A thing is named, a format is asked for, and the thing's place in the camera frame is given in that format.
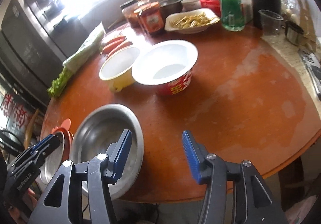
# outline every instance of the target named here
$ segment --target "white container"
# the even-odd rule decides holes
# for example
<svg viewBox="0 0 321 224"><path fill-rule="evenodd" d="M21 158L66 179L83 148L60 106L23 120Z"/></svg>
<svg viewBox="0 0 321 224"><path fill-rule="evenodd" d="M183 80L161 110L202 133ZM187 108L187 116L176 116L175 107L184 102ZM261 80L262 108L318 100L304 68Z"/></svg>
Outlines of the white container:
<svg viewBox="0 0 321 224"><path fill-rule="evenodd" d="M182 0L181 3L187 11L202 8L200 0Z"/></svg>
<svg viewBox="0 0 321 224"><path fill-rule="evenodd" d="M244 23L248 23L253 19L253 5L252 0L241 0L242 11L244 16Z"/></svg>
<svg viewBox="0 0 321 224"><path fill-rule="evenodd" d="M192 27L192 28L180 29L180 28L173 28L171 26L172 21L176 21L177 19L181 19L185 16L200 15L201 13L205 13L205 15L208 18L214 18L213 21L211 21L207 25L200 26L200 27ZM177 13L177 14L172 14L172 15L168 16L166 18L166 22L165 22L165 30L168 32L178 32L180 34L185 34L185 35L196 34L196 33L205 31L207 28L210 27L210 25L216 24L219 21L220 21L220 18L216 14L214 14L214 12L211 9L201 8L201 9L194 10L194 11L189 11L189 12L185 12L185 13Z"/></svg>

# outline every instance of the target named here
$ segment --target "yellow bowl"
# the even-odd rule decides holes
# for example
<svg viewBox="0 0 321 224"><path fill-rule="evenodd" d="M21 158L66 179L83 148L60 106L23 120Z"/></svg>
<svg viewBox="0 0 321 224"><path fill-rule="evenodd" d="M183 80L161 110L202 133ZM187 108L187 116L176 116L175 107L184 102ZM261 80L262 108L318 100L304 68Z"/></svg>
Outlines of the yellow bowl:
<svg viewBox="0 0 321 224"><path fill-rule="evenodd" d="M132 76L132 66L140 54L134 46L128 46L114 53L102 65L99 78L105 81L110 91L119 92L135 82Z"/></svg>

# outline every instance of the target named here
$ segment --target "red patterned bowl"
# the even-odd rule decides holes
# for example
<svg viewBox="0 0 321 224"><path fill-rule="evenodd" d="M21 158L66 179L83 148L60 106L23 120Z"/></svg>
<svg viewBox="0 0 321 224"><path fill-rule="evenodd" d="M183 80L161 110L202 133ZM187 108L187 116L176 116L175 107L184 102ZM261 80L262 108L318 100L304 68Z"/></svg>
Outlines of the red patterned bowl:
<svg viewBox="0 0 321 224"><path fill-rule="evenodd" d="M190 42L161 42L137 58L132 75L138 83L154 86L158 94L176 94L190 84L197 57L197 48Z"/></svg>

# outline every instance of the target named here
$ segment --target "sausage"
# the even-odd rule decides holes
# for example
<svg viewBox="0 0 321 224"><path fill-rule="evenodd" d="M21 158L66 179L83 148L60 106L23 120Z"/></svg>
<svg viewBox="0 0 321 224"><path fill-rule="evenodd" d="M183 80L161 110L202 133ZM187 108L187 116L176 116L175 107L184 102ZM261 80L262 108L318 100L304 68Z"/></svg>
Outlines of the sausage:
<svg viewBox="0 0 321 224"><path fill-rule="evenodd" d="M120 45L123 41L125 41L125 39L120 39L117 40L115 42L112 42L111 44L106 45L103 49L102 49L102 53L104 54L108 54L110 53L112 50L114 50L118 45Z"/></svg>
<svg viewBox="0 0 321 224"><path fill-rule="evenodd" d="M126 39L126 36L116 36L113 39L111 39L108 42L106 42L105 45L109 45L109 44L111 44L113 42L116 42L116 41L118 41L120 39Z"/></svg>
<svg viewBox="0 0 321 224"><path fill-rule="evenodd" d="M120 45L118 45L114 50L112 50L106 59L108 59L110 56L112 56L114 53L118 52L120 49L123 49L124 47L133 45L133 43L131 41L124 41L122 42Z"/></svg>

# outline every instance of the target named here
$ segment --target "floor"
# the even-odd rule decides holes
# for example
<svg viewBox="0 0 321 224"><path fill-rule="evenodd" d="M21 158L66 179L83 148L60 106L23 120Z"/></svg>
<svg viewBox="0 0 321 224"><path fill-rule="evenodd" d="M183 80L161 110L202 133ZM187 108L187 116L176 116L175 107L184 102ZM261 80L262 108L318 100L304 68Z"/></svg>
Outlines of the floor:
<svg viewBox="0 0 321 224"><path fill-rule="evenodd" d="M321 139L319 139L311 148L301 156L304 180L309 181L315 179L321 173ZM266 183L271 189L275 200L281 201L280 183L278 174L274 174L266 179ZM232 218L232 194L227 195L226 215L224 223L231 223ZM87 198L83 198L83 205L87 204ZM127 203L124 201L115 201L114 208L117 218L121 218L126 214L126 209L133 211L141 211L141 204ZM159 206L158 224L196 224L198 216L202 208L202 201L194 201L190 203L177 204L161 204ZM90 219L89 210L84 212L84 218Z"/></svg>

